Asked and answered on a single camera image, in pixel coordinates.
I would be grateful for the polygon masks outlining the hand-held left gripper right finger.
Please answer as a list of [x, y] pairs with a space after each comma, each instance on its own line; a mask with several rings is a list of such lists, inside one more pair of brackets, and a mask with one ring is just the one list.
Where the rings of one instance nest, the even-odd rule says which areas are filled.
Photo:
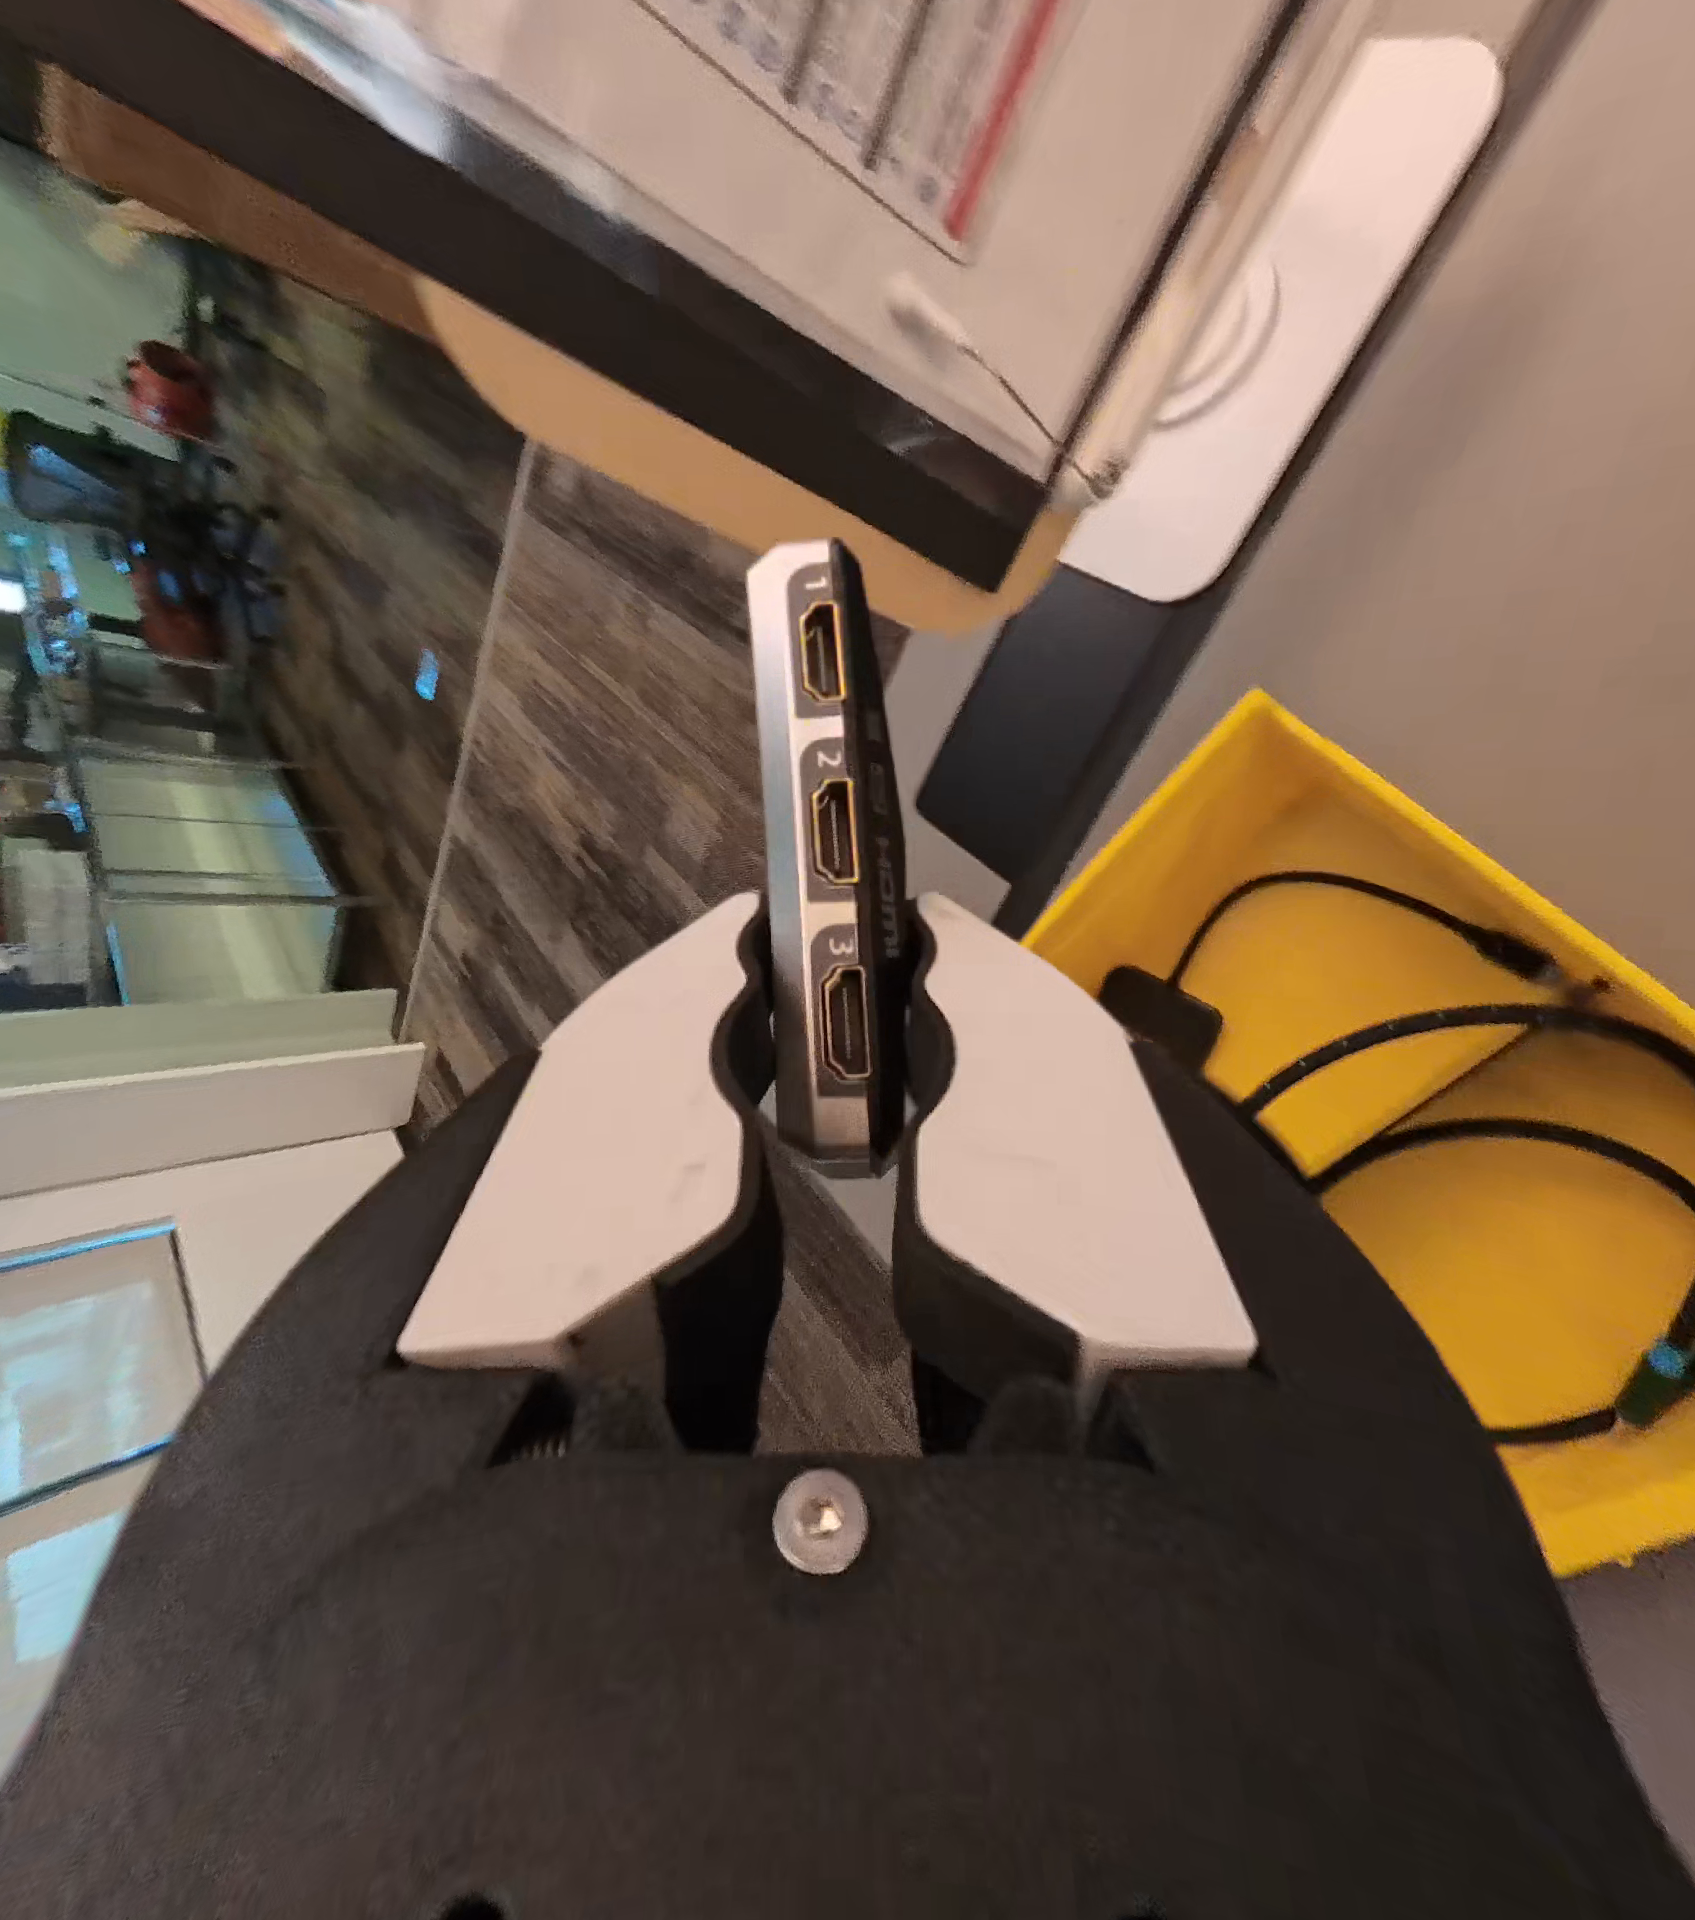
[[1085, 1427], [1117, 1378], [1247, 1368], [1255, 1329], [1123, 1026], [943, 894], [913, 923], [891, 1291], [921, 1451], [963, 1451], [1021, 1383]]

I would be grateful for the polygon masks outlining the white sign stand base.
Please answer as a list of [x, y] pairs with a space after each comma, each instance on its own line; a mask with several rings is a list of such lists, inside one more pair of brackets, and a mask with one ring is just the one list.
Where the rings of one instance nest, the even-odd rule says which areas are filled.
[[1215, 584], [1482, 147], [1502, 96], [1478, 40], [1364, 45], [1283, 199], [1067, 570], [1153, 606]]

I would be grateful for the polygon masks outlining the background shelf clutter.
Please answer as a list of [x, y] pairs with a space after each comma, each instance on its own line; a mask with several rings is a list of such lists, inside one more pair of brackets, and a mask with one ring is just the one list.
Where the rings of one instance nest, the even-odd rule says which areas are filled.
[[0, 406], [0, 1013], [331, 988], [347, 908], [251, 699], [273, 518], [207, 442]]

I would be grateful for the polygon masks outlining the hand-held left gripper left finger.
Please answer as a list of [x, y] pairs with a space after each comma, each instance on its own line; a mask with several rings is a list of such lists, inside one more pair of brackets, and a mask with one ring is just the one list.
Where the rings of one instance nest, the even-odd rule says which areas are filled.
[[765, 976], [765, 905], [739, 892], [559, 1023], [397, 1336], [405, 1364], [637, 1387], [687, 1451], [755, 1451], [783, 1298]]

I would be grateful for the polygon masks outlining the yellow plastic bin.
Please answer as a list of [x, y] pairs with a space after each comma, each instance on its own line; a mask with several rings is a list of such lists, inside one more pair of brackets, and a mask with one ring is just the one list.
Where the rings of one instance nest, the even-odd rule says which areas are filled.
[[1265, 692], [1027, 946], [1177, 980], [1195, 1072], [1410, 1313], [1548, 1564], [1695, 1538], [1695, 1011]]

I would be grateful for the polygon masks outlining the hdmi switch box with button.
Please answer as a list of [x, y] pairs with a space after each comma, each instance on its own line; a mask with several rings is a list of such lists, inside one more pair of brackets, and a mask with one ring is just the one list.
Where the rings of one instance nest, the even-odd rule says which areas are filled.
[[907, 1119], [915, 959], [877, 620], [837, 540], [773, 547], [745, 589], [775, 1125], [823, 1174], [875, 1179]]

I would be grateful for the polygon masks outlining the white framed window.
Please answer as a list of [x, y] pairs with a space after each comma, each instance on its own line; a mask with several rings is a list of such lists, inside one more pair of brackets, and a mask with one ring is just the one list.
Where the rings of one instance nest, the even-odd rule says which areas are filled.
[[399, 1161], [391, 988], [0, 1014], [0, 1521], [169, 1441]]

